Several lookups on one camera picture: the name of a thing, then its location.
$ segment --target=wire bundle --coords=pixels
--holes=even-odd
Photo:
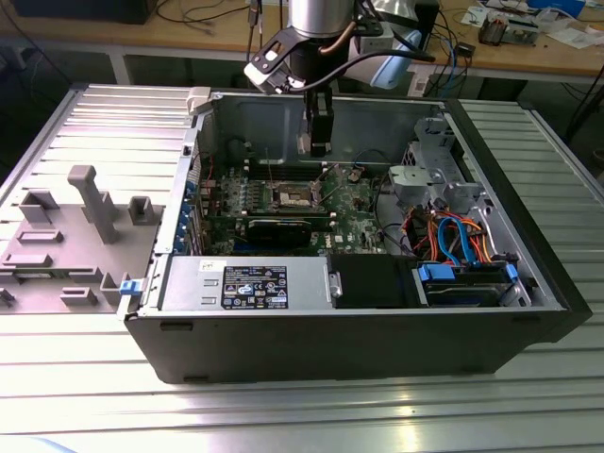
[[[429,250],[424,257],[421,257],[422,259],[440,262],[440,257],[443,255],[446,258],[446,260],[443,260],[443,263],[460,266],[460,260],[453,254],[459,242],[463,257],[468,264],[493,262],[487,247],[487,232],[472,219],[461,217],[449,211],[437,211],[423,216],[421,210],[413,208],[408,213],[401,227],[403,232],[408,230],[413,217],[426,222],[427,235],[412,250],[417,255],[420,253],[422,245],[428,242]],[[447,248],[445,243],[445,230],[447,228],[459,231],[456,240],[449,248]]]
[[[446,47],[443,47],[443,51],[447,55],[447,61],[446,61],[446,64],[443,66],[443,70],[439,73],[436,80],[434,82],[432,82],[432,81],[428,82],[430,84],[430,87],[428,88],[428,91],[426,92],[426,96],[429,96],[432,93],[432,91],[434,91],[434,94],[438,96],[439,90],[444,90],[441,93],[440,97],[445,97],[451,90],[454,90],[454,89],[460,87],[460,92],[458,93],[458,97],[459,97],[459,96],[461,96],[461,92],[463,91],[463,87],[467,80],[468,69],[470,67],[472,67],[472,58],[468,59],[468,58],[464,57],[463,60],[465,62],[465,67],[463,68],[463,71],[461,71],[457,75],[454,74],[456,68],[459,65],[458,55],[456,55],[456,53],[455,53],[455,49],[458,46],[459,40],[458,40],[457,34],[449,27],[449,23],[448,23],[445,15],[441,11],[439,11],[439,14],[443,18],[443,22],[445,23],[445,25],[434,24],[434,29],[431,33],[431,36],[441,40],[441,46],[443,46],[443,44],[446,44]],[[445,75],[446,69],[449,67],[451,68],[449,77],[447,77],[443,82],[441,82],[441,79]]]

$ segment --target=wooden table top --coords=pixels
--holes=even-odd
[[[186,8],[200,5],[199,0],[181,0],[181,2]],[[539,37],[535,46],[504,44],[493,47],[480,44],[478,28],[460,24],[463,10],[475,2],[442,0],[442,3],[445,6],[444,13],[449,26],[458,35],[458,39],[477,48],[473,58],[474,68],[595,76],[604,62],[604,49],[601,46],[578,50],[545,35]],[[219,7],[196,11],[194,16],[207,17],[244,5],[244,0],[226,0]],[[278,8],[267,6],[264,9],[264,38],[267,40],[278,30]],[[212,35],[184,24],[165,21],[155,14],[145,25],[123,25],[67,19],[21,18],[16,15],[12,7],[9,7],[9,10],[12,11],[12,17],[17,24],[34,40],[244,52],[249,30],[245,10],[213,21],[213,26],[210,28]],[[169,1],[161,11],[168,17],[181,18],[178,0]],[[586,9],[580,19],[604,21],[604,12]],[[442,18],[439,18],[438,23],[442,23]],[[0,14],[0,36],[3,35],[14,36],[16,31],[4,14]],[[256,33],[254,49],[258,48],[257,44],[258,33]],[[437,63],[446,64],[446,54],[437,40],[431,40],[428,50],[436,56]]]

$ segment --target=white table leg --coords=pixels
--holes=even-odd
[[[118,50],[111,50],[108,55],[116,83],[118,85],[132,85],[132,78],[126,66],[124,54]]]

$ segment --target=workbench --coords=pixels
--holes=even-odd
[[[577,50],[547,36],[539,37],[534,47],[512,44],[492,47],[479,44],[478,28],[459,23],[463,16],[462,11],[474,5],[475,2],[443,0],[442,4],[449,25],[458,34],[459,39],[477,47],[472,67],[468,71],[470,76],[590,83],[604,61],[604,49],[601,47],[590,46]],[[183,5],[191,8],[199,6],[199,3],[183,0]],[[221,6],[208,9],[206,15],[218,14],[244,5],[244,0],[226,0]],[[170,23],[155,14],[145,25],[123,25],[76,20],[21,18],[16,15],[12,6],[9,8],[17,24],[45,49],[108,55],[119,84],[131,84],[131,75],[125,62],[125,56],[129,55],[180,59],[239,61],[245,59],[248,37],[245,11],[228,14],[213,21],[214,27],[211,28],[212,34],[210,35],[184,24]],[[264,9],[263,30],[265,40],[267,40],[278,30],[278,8],[267,6]],[[171,18],[181,18],[176,0],[168,2],[162,8],[162,13]],[[601,21],[604,20],[604,13],[586,9],[580,19]],[[0,14],[0,37],[2,45],[5,47],[18,48],[31,45],[17,33],[2,14]],[[257,40],[252,48],[258,49]],[[418,87],[422,80],[426,80],[432,73],[440,73],[443,65],[446,65],[447,56],[438,41],[432,40],[428,45],[428,50],[436,57],[436,64],[414,63],[410,67],[410,71],[416,74],[411,84],[410,94],[421,94],[422,90],[418,91]]]

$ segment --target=black cable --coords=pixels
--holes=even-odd
[[[590,116],[597,110],[600,102],[604,100],[604,85],[594,94],[594,97],[585,105],[584,109],[577,115],[573,124],[571,124],[566,130],[566,141],[570,143],[577,132],[585,124]]]
[[[12,24],[12,26],[21,34],[21,36],[23,36],[31,45],[34,46],[34,48],[40,52],[42,54],[42,56],[44,57],[44,59],[46,61],[48,61],[48,64],[50,64],[53,69],[55,71],[57,71],[57,73],[60,74],[61,77],[63,77],[65,79],[65,82],[67,82],[68,85],[71,85],[72,79],[69,78],[65,73],[63,73],[59,67],[53,62],[53,60],[51,60],[45,53],[44,51],[31,39],[29,38],[29,36],[17,25],[17,23],[12,19],[12,17],[10,17],[10,14],[8,14],[7,11],[7,7],[5,6],[3,1],[0,1],[0,8],[2,9],[2,11],[4,12],[4,15],[7,16],[8,21]]]
[[[45,109],[45,110],[47,110],[49,112],[52,112],[59,105],[59,101],[57,101],[56,99],[54,99],[52,96],[46,94],[45,92],[43,92],[41,90],[38,90],[37,88],[34,88],[32,86],[27,87],[25,85],[25,83],[21,79],[21,74],[23,72],[25,72],[27,70],[27,68],[24,68],[24,69],[17,69],[17,68],[15,68],[10,63],[10,61],[2,53],[0,53],[0,61],[2,61],[5,64],[5,66],[6,66],[7,70],[8,70],[8,76],[17,75],[17,80],[18,80],[18,83],[19,83],[19,87],[23,91],[23,94],[25,95],[25,97],[29,98],[29,100],[31,102],[33,102],[34,104],[36,104],[36,106],[38,108]],[[31,95],[32,93],[35,93],[38,96],[41,96],[44,99],[46,99],[48,102],[52,103],[53,104],[53,108],[52,109],[48,109],[45,106],[39,105],[38,101],[32,97],[32,95]]]
[[[249,63],[249,56],[252,53],[252,40],[254,40],[254,27],[249,27],[249,36],[247,37],[247,48],[245,49],[245,62]]]
[[[361,54],[353,59],[350,59],[349,61],[344,63],[339,68],[336,68],[335,70],[333,70],[332,72],[327,74],[325,77],[317,80],[316,82],[311,83],[310,85],[306,85],[305,87],[301,87],[301,88],[288,87],[288,88],[286,88],[285,91],[291,92],[291,93],[300,93],[300,92],[307,92],[309,90],[314,90],[315,88],[318,88],[322,85],[325,85],[326,83],[329,83],[331,80],[338,77],[340,74],[344,73],[348,68],[351,68],[355,64],[358,64],[361,61],[365,61],[366,59],[372,59],[373,57],[404,57],[406,59],[418,59],[420,61],[428,61],[430,63],[432,61],[434,61],[433,56],[422,55],[422,54],[418,54],[417,52],[409,52],[406,50],[394,50],[394,49],[377,50],[375,52]]]
[[[168,21],[168,22],[172,22],[175,24],[196,24],[199,22],[206,22],[206,21],[211,21],[213,19],[218,19],[219,17],[223,17],[226,16],[228,14],[232,14],[233,12],[238,12],[238,11],[244,11],[246,9],[249,9],[249,7],[240,7],[240,8],[235,8],[235,9],[230,9],[229,11],[225,11],[225,12],[221,12],[220,14],[216,14],[214,16],[210,16],[210,17],[203,17],[201,19],[194,19],[194,20],[190,20],[190,21],[185,21],[182,19],[173,19],[172,17],[167,17],[164,16],[163,14],[161,14],[161,7],[163,7],[166,3],[168,3],[170,0],[163,0],[161,3],[158,4],[158,7],[155,10],[155,13],[164,21]]]
[[[445,15],[444,15],[444,14],[443,14],[443,13],[442,13],[440,10],[438,11],[438,13],[439,13],[439,14],[441,15],[441,17],[443,18],[443,22],[445,22],[445,25],[434,24],[434,26],[438,26],[439,28],[442,28],[442,29],[444,29],[444,30],[447,32],[447,34],[448,34],[448,41],[449,41],[449,43],[451,44],[451,48],[452,48],[452,49],[456,49],[456,48],[457,48],[457,46],[458,46],[458,44],[459,44],[459,41],[458,41],[457,35],[456,35],[456,34],[455,34],[455,32],[454,32],[454,31],[451,29],[451,27],[449,26],[449,22],[447,21],[446,16],[445,16]],[[445,39],[447,40],[447,36],[445,36],[445,35],[444,35],[443,33],[441,33],[440,31],[438,31],[438,30],[434,30],[434,32],[433,32],[433,33],[434,33],[436,36],[442,36],[443,38],[445,38]],[[434,87],[437,87],[437,88],[436,88],[436,93],[435,93],[435,94],[436,94],[436,95],[438,95],[438,91],[439,91],[441,88],[443,88],[443,87],[446,85],[446,83],[448,82],[448,80],[447,80],[447,81],[445,82],[445,84],[444,84],[444,85],[440,85],[441,78],[443,78],[443,75],[445,74],[445,70],[446,70],[446,68],[448,68],[448,67],[449,67],[449,65],[451,64],[451,59],[455,58],[455,55],[451,55],[451,54],[450,54],[450,52],[449,52],[449,53],[447,53],[446,51],[445,51],[445,53],[447,54],[446,65],[445,65],[445,66],[443,66],[443,70],[442,70],[442,71],[441,71],[441,73],[439,74],[439,76],[438,76],[438,78],[436,79],[436,81],[435,81],[434,83],[432,83],[431,81],[429,82],[431,86],[430,86],[430,88],[428,89],[428,91],[426,92],[426,96],[428,96],[428,95],[429,95],[429,94],[432,92],[432,90],[434,89]]]
[[[599,73],[597,73],[597,76],[594,79],[592,86],[589,87],[589,90],[583,97],[583,100],[579,103],[579,105],[575,109],[573,116],[571,116],[570,122],[568,123],[568,127],[566,128],[566,134],[565,134],[565,138],[568,142],[570,142],[573,139],[575,133],[577,133],[577,130],[579,130],[577,127],[575,127],[575,123],[579,116],[579,112],[580,112],[581,108],[583,107],[583,104],[585,104],[585,101],[587,101],[588,97],[590,96],[590,94],[592,93],[594,88],[596,87],[598,80],[602,77],[602,73],[604,73],[604,64],[602,64],[602,67],[600,68]]]
[[[388,158],[388,156],[386,156],[386,153],[384,153],[382,150],[376,149],[376,148],[369,148],[369,149],[365,149],[363,151],[360,151],[360,153],[352,160],[353,165],[358,165],[359,159],[361,158],[361,156],[363,154],[366,154],[366,153],[377,153],[380,156],[382,156],[383,159],[386,160],[387,163],[389,163],[391,165],[394,165],[392,163],[392,161],[390,160],[390,158]]]
[[[461,71],[459,74],[455,75],[451,79],[452,82],[455,82],[457,80],[457,83],[451,85],[449,87],[449,90],[455,90],[456,88],[463,87],[463,85],[465,84],[465,80],[468,77],[468,69],[472,66],[472,59],[470,58],[468,60],[467,57],[464,57],[463,59],[465,61],[465,66],[463,67],[463,71]]]
[[[573,92],[578,93],[578,94],[580,94],[582,96],[584,96],[585,94],[587,94],[587,92],[584,92],[583,90],[580,90],[577,87],[573,87],[570,83],[564,83],[563,82],[562,84],[563,84],[564,87],[566,87],[566,88],[572,90]]]
[[[376,217],[376,223],[377,223],[377,227],[381,230],[382,234],[384,235],[385,238],[388,238],[388,240],[392,243],[395,243],[398,248],[401,249],[401,251],[404,251],[403,246],[399,243],[399,241],[397,241],[395,238],[393,238],[390,234],[388,234],[385,231],[386,227],[391,227],[392,224],[389,224],[386,227],[382,227],[381,222],[379,221],[379,216],[378,216],[378,200],[379,200],[379,196],[381,194],[381,188],[384,187],[384,183],[386,182],[386,179],[388,178],[388,174],[384,175],[384,177],[381,179],[381,183],[379,184],[379,187],[377,188],[377,195],[376,195],[376,199],[374,201],[374,217]]]
[[[469,60],[466,57],[464,57],[463,60],[465,61],[465,69],[463,70],[465,72],[465,76],[463,77],[463,82],[461,83],[460,90],[457,93],[457,97],[459,97],[459,98],[461,98],[461,93],[463,92],[463,87],[465,87],[465,82],[467,82],[467,80],[468,80],[468,69],[470,69],[472,67],[472,57],[471,56],[470,56]]]
[[[283,29],[283,0],[279,0],[279,30]]]
[[[561,85],[570,97],[572,97],[573,99],[575,99],[577,101],[582,101],[582,99],[580,97],[578,97],[575,93],[573,93],[569,90],[570,85],[567,86],[565,83],[561,83]]]

